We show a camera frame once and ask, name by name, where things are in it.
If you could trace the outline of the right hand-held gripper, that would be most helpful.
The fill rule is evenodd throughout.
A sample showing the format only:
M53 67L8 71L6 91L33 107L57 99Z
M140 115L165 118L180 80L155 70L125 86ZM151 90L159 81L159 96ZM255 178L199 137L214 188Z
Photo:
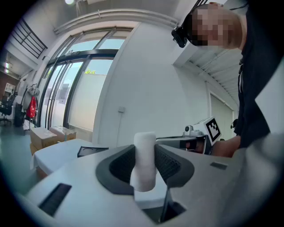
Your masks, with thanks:
M210 155L213 145L221 137L221 131L214 116L201 120L200 122L187 125L180 137L161 137L156 139L156 144L167 145L187 151Z

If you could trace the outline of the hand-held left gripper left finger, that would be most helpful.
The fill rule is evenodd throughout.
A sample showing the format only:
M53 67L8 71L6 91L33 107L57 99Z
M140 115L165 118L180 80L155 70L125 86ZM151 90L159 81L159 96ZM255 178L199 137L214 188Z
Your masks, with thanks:
M30 190L29 214L43 227L154 227L134 200L134 164L133 145L77 158Z

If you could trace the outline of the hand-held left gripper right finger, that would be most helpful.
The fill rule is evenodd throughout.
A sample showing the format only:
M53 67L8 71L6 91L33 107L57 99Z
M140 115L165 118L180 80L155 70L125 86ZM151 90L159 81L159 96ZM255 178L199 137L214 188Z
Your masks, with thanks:
M167 145L155 145L154 151L167 185L162 226L217 227L239 176L239 156L210 156Z

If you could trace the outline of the black box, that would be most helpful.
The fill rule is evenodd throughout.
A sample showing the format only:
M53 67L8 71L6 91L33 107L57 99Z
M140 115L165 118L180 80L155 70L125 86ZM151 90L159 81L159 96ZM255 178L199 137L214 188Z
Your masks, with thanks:
M77 157L84 157L87 155L91 155L91 154L95 154L95 153L99 153L105 150L108 150L108 147L86 147L86 146L81 146L81 148L79 149L78 153L77 153Z

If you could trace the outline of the small white cylinder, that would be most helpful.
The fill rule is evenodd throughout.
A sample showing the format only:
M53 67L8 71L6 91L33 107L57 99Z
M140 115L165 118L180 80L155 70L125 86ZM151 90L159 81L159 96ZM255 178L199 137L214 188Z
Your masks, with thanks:
M138 192L148 192L156 184L154 132L137 133L134 136L135 165L130 176L131 186Z

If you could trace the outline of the person's right forearm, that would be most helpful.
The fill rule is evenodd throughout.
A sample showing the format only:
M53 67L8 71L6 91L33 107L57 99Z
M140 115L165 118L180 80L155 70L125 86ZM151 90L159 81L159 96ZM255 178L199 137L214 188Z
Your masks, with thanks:
M225 141L217 141L213 146L211 154L218 157L232 157L239 149L240 142L240 136L235 136Z

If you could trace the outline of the large cardboard box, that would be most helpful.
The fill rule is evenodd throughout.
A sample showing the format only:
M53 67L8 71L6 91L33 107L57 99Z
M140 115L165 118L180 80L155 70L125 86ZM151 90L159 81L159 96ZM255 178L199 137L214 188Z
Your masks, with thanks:
M53 126L49 131L57 135L57 140L60 142L73 140L76 138L76 132L63 126Z

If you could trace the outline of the cardboard box with paper labels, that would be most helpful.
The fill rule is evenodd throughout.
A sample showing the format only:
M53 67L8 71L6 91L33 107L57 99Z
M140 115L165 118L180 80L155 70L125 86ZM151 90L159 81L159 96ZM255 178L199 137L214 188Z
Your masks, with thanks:
M31 143L38 149L43 149L57 143L57 135L46 128L32 128L30 132Z

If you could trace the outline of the table with light blue cloth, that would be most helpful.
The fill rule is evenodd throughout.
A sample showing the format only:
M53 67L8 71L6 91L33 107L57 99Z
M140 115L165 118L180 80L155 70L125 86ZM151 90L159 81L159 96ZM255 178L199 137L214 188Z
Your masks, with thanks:
M81 146L106 147L82 139L59 142L35 152L30 161L30 169L39 168L46 175L50 175L66 163L75 160ZM150 209L161 207L164 204L165 195L166 184L161 175L156 173L155 187L148 192L135 191L134 200L141 209Z

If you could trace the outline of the red bag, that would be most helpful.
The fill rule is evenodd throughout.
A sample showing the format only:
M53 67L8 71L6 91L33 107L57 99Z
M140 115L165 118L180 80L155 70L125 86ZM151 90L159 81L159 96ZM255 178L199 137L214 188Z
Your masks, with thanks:
M36 98L34 96L32 96L30 104L26 110L26 116L29 118L34 118L36 115L36 106L37 106L37 102L36 102Z

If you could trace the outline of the glass sliding door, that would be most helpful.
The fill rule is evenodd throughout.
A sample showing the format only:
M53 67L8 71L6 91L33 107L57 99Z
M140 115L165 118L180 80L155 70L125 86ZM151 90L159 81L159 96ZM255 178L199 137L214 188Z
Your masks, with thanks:
M117 49L77 51L52 59L40 81L37 125L92 133L99 97Z

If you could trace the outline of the grey-green garment on rack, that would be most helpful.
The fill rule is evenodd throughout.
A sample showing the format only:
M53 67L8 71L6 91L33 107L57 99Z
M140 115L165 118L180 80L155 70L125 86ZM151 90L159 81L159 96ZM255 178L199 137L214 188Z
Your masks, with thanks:
M36 101L36 110L39 108L39 97L40 97L40 90L36 87L30 87L27 89L24 99L23 99L23 110L27 110L28 106L30 105L30 102L32 100L32 97L35 97Z

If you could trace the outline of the black office chair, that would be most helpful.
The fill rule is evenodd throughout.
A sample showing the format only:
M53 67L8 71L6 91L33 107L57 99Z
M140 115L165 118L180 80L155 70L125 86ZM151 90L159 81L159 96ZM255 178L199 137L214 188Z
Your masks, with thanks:
M3 121L4 125L6 125L7 122L12 125L12 121L9 120L7 116L12 114L13 102L16 96L17 95L12 94L8 100L4 101L4 103L0 105L0 114L2 116L2 118L0 118L0 122Z

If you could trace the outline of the person's black clothing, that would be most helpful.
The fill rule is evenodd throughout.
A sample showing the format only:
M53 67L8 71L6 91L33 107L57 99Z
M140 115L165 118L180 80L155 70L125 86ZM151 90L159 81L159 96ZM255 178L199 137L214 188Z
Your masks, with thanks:
M241 73L238 78L239 115L235 127L241 137L240 148L270 133L268 124L256 104L256 97L267 85L284 56L280 0L246 0L247 37L241 50Z

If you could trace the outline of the black metal railing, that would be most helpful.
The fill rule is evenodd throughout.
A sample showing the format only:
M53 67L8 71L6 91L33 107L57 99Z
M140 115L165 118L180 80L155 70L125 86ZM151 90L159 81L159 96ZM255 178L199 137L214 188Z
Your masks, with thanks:
M11 36L36 59L48 49L24 19L20 19L15 25L11 32Z

